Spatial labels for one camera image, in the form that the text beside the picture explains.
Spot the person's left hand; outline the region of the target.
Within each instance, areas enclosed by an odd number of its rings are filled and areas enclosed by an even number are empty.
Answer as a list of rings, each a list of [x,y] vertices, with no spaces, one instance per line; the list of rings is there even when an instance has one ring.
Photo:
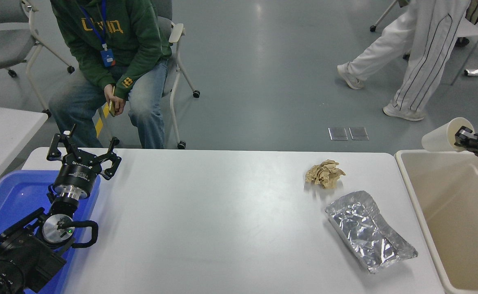
[[[118,99],[115,106],[112,103],[110,103],[109,104],[109,111],[110,111],[110,114],[112,115],[112,117],[121,115],[123,113],[124,108],[125,108],[125,104],[126,104],[126,101],[122,98]]]

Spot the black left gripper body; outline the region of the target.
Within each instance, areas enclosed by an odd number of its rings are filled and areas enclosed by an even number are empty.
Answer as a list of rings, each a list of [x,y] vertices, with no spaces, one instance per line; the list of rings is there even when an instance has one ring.
[[[56,193],[61,193],[65,188],[74,186],[82,190],[81,196],[90,196],[100,172],[100,164],[89,166],[75,161],[64,162],[53,184],[53,190]]]

